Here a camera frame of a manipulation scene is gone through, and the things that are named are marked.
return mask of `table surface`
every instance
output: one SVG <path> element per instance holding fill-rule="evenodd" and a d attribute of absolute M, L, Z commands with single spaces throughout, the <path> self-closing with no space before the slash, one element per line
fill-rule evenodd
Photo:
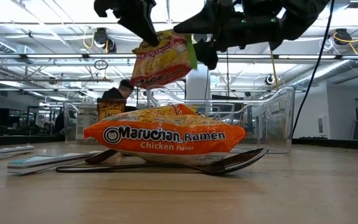
<path fill-rule="evenodd" d="M 34 146 L 46 155 L 104 149 Z M 9 160 L 27 156 L 0 159 L 0 224 L 358 223 L 358 150 L 293 146 L 225 177 L 172 168 L 6 172 Z"/>

